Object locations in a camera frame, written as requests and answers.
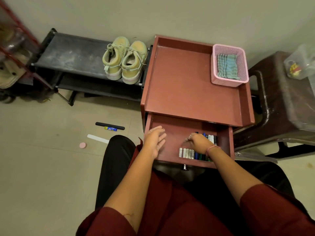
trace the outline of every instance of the white wall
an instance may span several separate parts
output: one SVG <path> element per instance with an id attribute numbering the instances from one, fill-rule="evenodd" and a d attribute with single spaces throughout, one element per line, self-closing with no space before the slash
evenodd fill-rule
<path id="1" fill-rule="evenodd" d="M 5 0 L 43 40 L 50 28 L 152 44 L 155 34 L 242 47 L 249 67 L 315 43 L 315 0 Z"/>

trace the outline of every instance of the black pants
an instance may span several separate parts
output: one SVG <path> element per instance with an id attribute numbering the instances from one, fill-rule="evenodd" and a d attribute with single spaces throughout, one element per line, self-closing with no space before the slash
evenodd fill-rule
<path id="1" fill-rule="evenodd" d="M 103 207 L 127 172 L 135 144 L 127 137 L 112 137 L 105 151 L 97 189 L 96 208 Z M 256 178 L 294 197 L 283 170 L 272 162 L 236 161 Z M 242 212 L 226 187 L 218 170 L 207 169 L 185 188 L 207 206 L 234 235 L 251 235 Z"/>

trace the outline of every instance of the bracelet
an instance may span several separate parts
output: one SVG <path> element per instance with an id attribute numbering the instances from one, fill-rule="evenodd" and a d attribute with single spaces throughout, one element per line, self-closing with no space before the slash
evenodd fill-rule
<path id="1" fill-rule="evenodd" d="M 210 156 L 208 155 L 208 151 L 209 151 L 212 147 L 221 148 L 221 147 L 219 147 L 219 146 L 217 146 L 217 145 L 213 145 L 213 146 L 208 147 L 208 149 L 207 149 L 207 151 L 206 151 L 206 156 L 207 156 L 207 157 L 210 157 Z"/>

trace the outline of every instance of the shoe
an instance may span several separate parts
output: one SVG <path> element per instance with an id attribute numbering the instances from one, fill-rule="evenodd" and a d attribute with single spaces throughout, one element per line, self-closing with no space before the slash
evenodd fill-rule
<path id="1" fill-rule="evenodd" d="M 118 80 L 122 76 L 121 63 L 130 46 L 126 37 L 117 37 L 112 44 L 107 45 L 107 51 L 103 55 L 103 64 L 106 77 L 110 80 Z"/>
<path id="2" fill-rule="evenodd" d="M 141 76 L 143 65 L 146 64 L 148 49 L 146 45 L 136 40 L 127 48 L 128 52 L 123 59 L 123 81 L 126 84 L 135 84 Z"/>

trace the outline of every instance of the floor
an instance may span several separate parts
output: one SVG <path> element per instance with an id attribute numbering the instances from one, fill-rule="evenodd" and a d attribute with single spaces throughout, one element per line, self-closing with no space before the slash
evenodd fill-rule
<path id="1" fill-rule="evenodd" d="M 107 146 L 87 135 L 121 134 L 135 144 L 143 137 L 139 104 L 115 98 L 78 96 L 73 107 L 57 95 L 45 103 L 18 98 L 0 103 L 0 119 L 1 235 L 74 235 L 94 209 Z M 126 129 L 107 131 L 95 126 L 97 121 Z M 274 149 L 261 147 L 268 153 Z M 315 219 L 315 155 L 278 164 Z"/>

